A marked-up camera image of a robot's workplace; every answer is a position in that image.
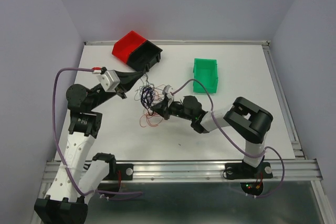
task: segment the purple cable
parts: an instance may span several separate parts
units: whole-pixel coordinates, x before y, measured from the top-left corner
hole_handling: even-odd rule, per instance
[[[53,95],[52,95],[52,107],[53,107],[53,117],[52,117],[52,133],[54,135],[54,141],[55,141],[55,145],[56,145],[56,150],[57,150],[57,153],[58,155],[60,156],[61,158],[61,161],[63,163],[63,165],[65,165],[65,171],[67,172],[67,175],[69,177],[69,180],[71,181],[73,187],[75,188],[75,190],[82,196],[87,196],[91,193],[94,193],[94,192],[98,192],[100,194],[115,194],[115,195],[134,195],[136,194],[135,196],[133,197],[129,197],[129,198],[125,198],[125,199],[113,199],[111,198],[111,200],[128,200],[128,199],[132,199],[132,198],[136,198],[136,197],[139,197],[143,194],[143,192],[141,191],[131,191],[131,192],[125,192],[125,193],[119,193],[119,192],[115,192],[115,191],[100,191],[100,190],[91,190],[91,191],[88,191],[86,193],[83,193],[79,187],[77,186],[75,180],[73,179],[73,176],[71,174],[71,171],[70,169],[68,168],[68,165],[67,165],[67,162],[62,154],[62,151],[58,145],[58,142],[59,140],[57,140],[57,136],[56,136],[56,116],[55,116],[55,98],[56,98],[56,87],[57,87],[57,81],[58,81],[58,78],[59,78],[59,75],[64,72],[64,71],[83,71],[83,72],[93,72],[93,69],[89,69],[89,68],[62,68],[60,69],[57,74],[56,74],[56,77],[55,77],[55,82],[54,82],[54,90],[53,90]]]
[[[219,129],[219,131],[228,139],[228,141],[237,149],[237,150],[239,150],[241,153],[243,153],[245,156],[247,156],[247,157],[250,157],[250,158],[259,158],[259,157],[262,157],[264,154],[265,154],[265,151],[262,151],[260,154],[258,154],[258,155],[255,155],[255,156],[253,156],[253,155],[250,155],[250,154],[248,154],[248,153],[246,153],[246,152],[244,152],[241,148],[239,148],[239,146],[238,145],[236,145],[235,144],[235,142],[233,142],[233,140],[223,131],[223,129],[221,128],[221,126],[219,125],[219,123],[218,123],[218,121],[216,120],[216,118],[215,118],[215,115],[214,115],[214,102],[213,102],[213,100],[211,99],[211,96],[210,96],[210,94],[209,94],[209,92],[206,90],[206,88],[204,87],[204,85],[200,82],[200,81],[198,81],[198,80],[196,80],[196,79],[190,79],[190,80],[187,80],[186,81],[186,83],[185,84],[183,84],[179,89],[177,89],[176,91],[174,91],[174,92],[172,92],[172,95],[175,95],[176,93],[178,93],[179,91],[181,91],[189,82],[191,82],[191,81],[195,81],[195,82],[197,82],[199,85],[201,85],[202,86],[202,88],[204,89],[204,91],[205,91],[205,93],[208,95],[208,97],[209,97],[209,100],[210,100],[210,103],[211,103],[211,117],[212,117],[212,119],[214,120],[214,123],[216,124],[216,126],[217,126],[217,128]]]
[[[281,177],[281,180],[280,180],[280,183],[278,184],[278,186],[274,189],[274,190],[272,190],[272,191],[270,191],[269,193],[267,193],[267,194],[264,194],[264,195],[260,195],[260,196],[253,196],[253,197],[255,197],[255,198],[265,198],[265,197],[267,197],[267,196],[270,196],[271,194],[273,194],[275,191],[277,191],[281,186],[282,186],[282,183],[284,182],[283,180],[284,180],[284,178],[285,178],[285,164],[284,164],[284,160],[282,159],[282,157],[280,156],[280,154],[273,148],[273,147],[270,147],[270,146],[266,146],[265,147],[265,149],[259,154],[259,155],[255,155],[255,156],[253,156],[253,155],[250,155],[250,154],[248,154],[248,153],[246,153],[246,152],[244,152],[241,148],[239,148],[239,146],[238,145],[236,145],[235,144],[235,142],[233,142],[232,141],[232,139],[223,131],[223,129],[221,128],[221,126],[219,125],[219,123],[218,123],[218,121],[216,120],[216,118],[215,118],[215,115],[214,115],[214,112],[213,112],[213,110],[214,110],[214,102],[213,102],[213,100],[211,99],[211,96],[210,96],[210,94],[209,94],[209,92],[206,90],[206,88],[204,87],[204,85],[200,82],[200,81],[198,81],[198,80],[196,80],[196,79],[190,79],[190,80],[187,80],[179,89],[177,89],[176,91],[174,91],[174,92],[172,92],[172,95],[175,95],[176,93],[178,93],[179,91],[181,91],[189,82],[191,82],[191,81],[195,81],[195,82],[197,82],[199,85],[201,85],[202,86],[202,88],[204,89],[204,91],[205,91],[205,93],[207,94],[207,96],[209,97],[209,100],[210,100],[210,103],[211,103],[211,116],[212,116],[212,119],[214,120],[214,122],[215,122],[215,124],[216,124],[216,126],[217,126],[217,128],[219,129],[219,131],[229,140],[229,142],[237,149],[237,150],[239,150],[241,153],[243,153],[245,156],[248,156],[248,157],[250,157],[250,158],[259,158],[259,157],[262,157],[264,154],[265,154],[265,150],[266,149],[271,149],[272,151],[274,151],[277,155],[278,155],[278,157],[279,157],[279,159],[280,159],[280,161],[281,161],[281,165],[282,165],[282,177]]]

